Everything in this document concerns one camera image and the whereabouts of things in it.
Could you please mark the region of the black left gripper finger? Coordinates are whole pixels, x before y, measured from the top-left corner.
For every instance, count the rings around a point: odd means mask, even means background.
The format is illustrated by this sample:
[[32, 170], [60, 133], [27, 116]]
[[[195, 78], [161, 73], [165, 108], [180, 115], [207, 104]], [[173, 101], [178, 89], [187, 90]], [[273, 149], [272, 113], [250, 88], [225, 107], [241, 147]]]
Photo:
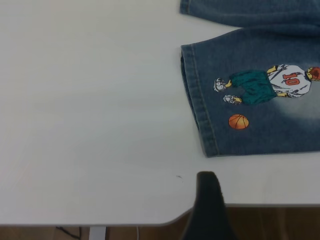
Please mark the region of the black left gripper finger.
[[196, 197], [183, 240], [233, 240], [234, 231], [217, 176], [201, 171], [196, 176]]

